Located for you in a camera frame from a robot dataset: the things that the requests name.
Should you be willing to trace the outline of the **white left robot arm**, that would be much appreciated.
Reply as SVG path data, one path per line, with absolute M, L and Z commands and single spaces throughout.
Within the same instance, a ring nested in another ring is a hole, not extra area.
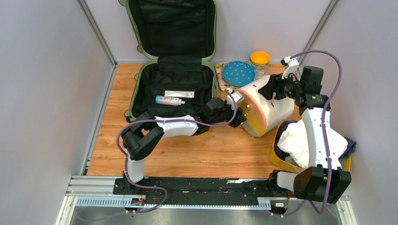
M 174 136 L 201 135 L 210 128 L 237 127 L 246 118 L 238 104 L 244 97 L 232 92 L 226 98 L 212 98 L 195 117 L 162 118 L 145 112 L 134 122 L 121 129 L 116 144 L 125 157 L 125 188 L 133 195 L 143 190 L 143 168 L 148 157 L 161 139 Z

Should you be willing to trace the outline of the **blue pink spray bottle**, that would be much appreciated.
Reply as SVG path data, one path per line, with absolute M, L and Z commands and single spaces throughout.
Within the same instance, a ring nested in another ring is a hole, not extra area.
M 181 106 L 185 104 L 180 98 L 177 97 L 167 97 L 167 96 L 156 96 L 155 102 L 160 105 L 171 105 L 171 106 Z

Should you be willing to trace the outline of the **green hard-shell suitcase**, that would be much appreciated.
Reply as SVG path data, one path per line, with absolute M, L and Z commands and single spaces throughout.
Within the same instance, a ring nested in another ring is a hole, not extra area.
M 148 112 L 160 117 L 194 115 L 218 96 L 212 66 L 216 44 L 217 5 L 214 0 L 122 0 L 148 61 L 136 74 L 128 122 Z M 156 96 L 166 90 L 194 91 L 180 98 L 184 105 L 160 105 Z

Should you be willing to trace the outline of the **yellow plastic basin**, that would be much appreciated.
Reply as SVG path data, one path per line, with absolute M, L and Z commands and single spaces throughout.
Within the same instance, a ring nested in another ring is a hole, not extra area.
M 274 142 L 271 147 L 270 151 L 270 160 L 272 164 L 276 165 L 277 167 L 281 168 L 282 170 L 292 172 L 292 173 L 300 173 L 304 171 L 303 168 L 299 167 L 293 160 L 289 160 L 288 157 L 290 156 L 288 153 L 283 152 L 277 146 L 282 133 L 287 129 L 288 125 L 291 123 L 296 123 L 296 120 L 285 120 L 281 124 L 279 124 L 277 128 L 277 132 L 274 137 Z M 346 141 L 348 142 L 347 150 L 343 153 L 343 155 L 339 158 L 341 163 L 342 169 L 344 171 L 351 170 L 352 164 L 352 157 L 351 154 L 355 151 L 356 142 L 351 140 L 348 137 L 345 137 Z

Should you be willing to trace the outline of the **white and orange drawer cabinet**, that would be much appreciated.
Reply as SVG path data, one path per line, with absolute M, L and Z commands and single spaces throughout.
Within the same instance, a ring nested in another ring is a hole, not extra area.
M 242 109 L 246 121 L 243 128 L 254 137 L 261 137 L 283 121 L 287 120 L 294 111 L 293 99 L 267 100 L 258 90 L 265 86 L 270 79 L 266 75 L 251 82 L 237 91 L 243 96 L 243 100 L 237 105 Z

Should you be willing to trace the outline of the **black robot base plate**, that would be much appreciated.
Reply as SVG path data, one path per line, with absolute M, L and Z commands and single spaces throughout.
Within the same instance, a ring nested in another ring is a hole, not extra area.
M 287 202 L 293 195 L 270 184 L 267 179 L 148 177 L 130 184 L 126 178 L 115 180 L 115 195 L 138 195 L 145 203 L 166 205 L 257 206 L 259 198 L 277 198 Z

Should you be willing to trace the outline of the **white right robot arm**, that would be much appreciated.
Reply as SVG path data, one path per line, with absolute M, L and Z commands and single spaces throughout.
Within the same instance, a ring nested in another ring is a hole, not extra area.
M 291 98 L 299 107 L 309 147 L 308 168 L 299 174 L 274 170 L 269 175 L 268 191 L 280 196 L 286 190 L 296 198 L 335 204 L 352 181 L 332 151 L 330 133 L 330 99 L 321 94 L 323 69 L 305 66 L 300 80 L 292 74 L 271 75 L 259 93 L 267 100 Z

